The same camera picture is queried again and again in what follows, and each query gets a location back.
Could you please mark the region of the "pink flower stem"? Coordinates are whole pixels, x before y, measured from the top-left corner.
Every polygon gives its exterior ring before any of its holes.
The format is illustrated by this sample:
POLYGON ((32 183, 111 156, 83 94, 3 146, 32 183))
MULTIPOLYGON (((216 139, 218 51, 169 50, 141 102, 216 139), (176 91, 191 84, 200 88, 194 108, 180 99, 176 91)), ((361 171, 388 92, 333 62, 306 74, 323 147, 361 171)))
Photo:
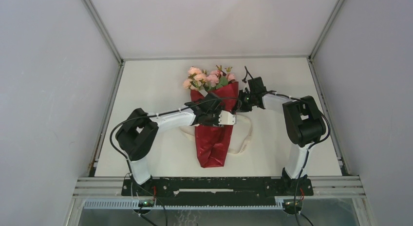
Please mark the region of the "pink flower stem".
POLYGON ((191 67, 188 70, 187 79, 188 78, 193 80, 193 83, 197 87, 197 90, 202 89, 205 86, 205 83, 207 82, 207 75, 205 71, 196 67, 191 67))
POLYGON ((236 77, 235 77, 235 74, 232 73, 232 69, 233 67, 230 66, 230 67, 225 68, 225 71, 224 71, 225 77, 227 78, 229 83, 236 81, 236 77))
POLYGON ((197 87, 194 85, 193 80, 188 78, 183 82, 183 88, 189 90, 197 90, 197 87))
POLYGON ((225 76, 222 65, 216 65, 216 70, 212 71, 206 78, 205 87, 208 91, 215 90, 220 84, 220 80, 225 76))

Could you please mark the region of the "red wrapping paper sheet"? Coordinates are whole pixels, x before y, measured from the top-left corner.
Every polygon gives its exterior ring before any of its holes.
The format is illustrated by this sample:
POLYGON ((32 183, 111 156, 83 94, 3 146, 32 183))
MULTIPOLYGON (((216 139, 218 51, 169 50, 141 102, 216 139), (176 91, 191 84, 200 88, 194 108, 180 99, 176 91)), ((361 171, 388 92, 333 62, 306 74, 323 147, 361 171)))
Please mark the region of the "red wrapping paper sheet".
MULTIPOLYGON (((237 106, 239 83, 237 81, 212 91, 223 98, 221 105, 232 112, 237 106)), ((213 127, 199 125, 194 129, 197 159, 202 168, 216 168, 225 165, 232 136, 232 125, 213 127)))

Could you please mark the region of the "cream ribbon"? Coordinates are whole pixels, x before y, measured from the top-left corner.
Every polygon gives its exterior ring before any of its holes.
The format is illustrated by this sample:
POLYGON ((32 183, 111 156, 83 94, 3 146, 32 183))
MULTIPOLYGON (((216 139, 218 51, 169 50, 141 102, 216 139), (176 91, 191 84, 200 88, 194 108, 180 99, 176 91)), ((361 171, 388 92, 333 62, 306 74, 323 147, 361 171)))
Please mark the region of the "cream ribbon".
MULTIPOLYGON (((181 134, 189 141, 195 142, 194 129, 191 126, 181 126, 181 134)), ((233 126, 232 135, 229 143, 228 154, 239 155, 243 153, 252 140, 253 125, 251 119, 238 114, 237 123, 233 126)))

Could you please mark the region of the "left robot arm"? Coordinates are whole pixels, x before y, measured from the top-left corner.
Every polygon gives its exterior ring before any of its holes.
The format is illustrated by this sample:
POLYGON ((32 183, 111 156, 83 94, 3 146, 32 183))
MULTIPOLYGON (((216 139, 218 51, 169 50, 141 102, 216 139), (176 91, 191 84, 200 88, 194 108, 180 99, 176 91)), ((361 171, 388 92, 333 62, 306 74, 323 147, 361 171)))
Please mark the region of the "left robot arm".
POLYGON ((151 192, 152 182, 146 156, 156 136, 181 126, 234 125, 236 116, 224 109, 224 99, 213 93, 197 101, 186 102, 176 110, 149 114, 141 108, 116 125, 110 132, 110 144, 127 162, 133 189, 140 195, 151 192))

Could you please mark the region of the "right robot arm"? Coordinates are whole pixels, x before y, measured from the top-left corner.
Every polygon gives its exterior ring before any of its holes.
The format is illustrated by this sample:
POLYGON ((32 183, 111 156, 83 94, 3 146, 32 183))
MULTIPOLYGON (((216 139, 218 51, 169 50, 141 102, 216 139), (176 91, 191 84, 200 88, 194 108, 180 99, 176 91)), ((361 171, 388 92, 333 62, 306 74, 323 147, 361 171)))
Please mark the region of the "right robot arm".
POLYGON ((284 193, 293 195, 301 188, 299 180, 306 175, 313 146, 330 136, 329 122, 310 95, 298 98, 268 90, 261 77, 243 79, 242 82, 245 86, 239 91, 239 112, 250 112, 257 107, 283 113, 292 148, 282 171, 282 176, 287 178, 281 184, 284 193))

